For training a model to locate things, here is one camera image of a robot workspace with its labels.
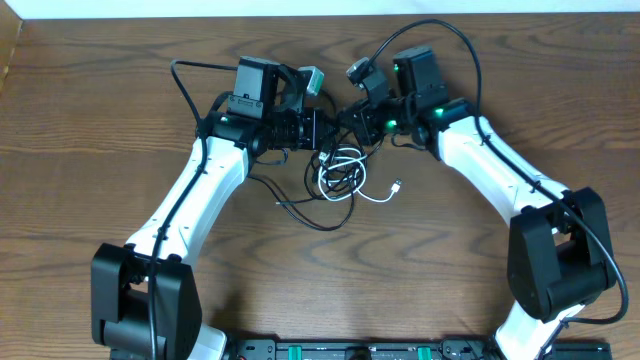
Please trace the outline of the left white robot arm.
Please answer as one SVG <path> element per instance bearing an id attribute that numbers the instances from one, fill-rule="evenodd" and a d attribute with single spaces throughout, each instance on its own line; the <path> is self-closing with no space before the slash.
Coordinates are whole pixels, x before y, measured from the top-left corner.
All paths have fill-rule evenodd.
<path id="1" fill-rule="evenodd" d="M 196 115 L 189 160 L 148 221 L 91 262 L 91 332 L 113 359 L 221 359 L 227 335 L 203 321 L 194 269 L 221 209 L 268 150 L 314 150 L 328 127 L 306 106 L 324 74 L 243 56 L 233 90 Z"/>

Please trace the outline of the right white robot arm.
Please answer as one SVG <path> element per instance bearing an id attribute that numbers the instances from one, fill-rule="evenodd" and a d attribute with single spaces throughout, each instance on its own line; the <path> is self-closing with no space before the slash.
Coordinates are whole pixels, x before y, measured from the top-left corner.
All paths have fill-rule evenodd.
<path id="1" fill-rule="evenodd" d="M 486 359 L 608 359 L 594 342 L 560 343 L 559 332 L 618 280 L 606 208 L 592 189 L 571 191 L 509 147 L 463 98 L 448 96 L 434 52 L 393 58 L 400 91 L 363 58 L 347 71 L 367 96 L 338 119 L 363 143 L 409 135 L 464 176 L 509 227 L 507 279 L 515 299 L 484 347 Z"/>

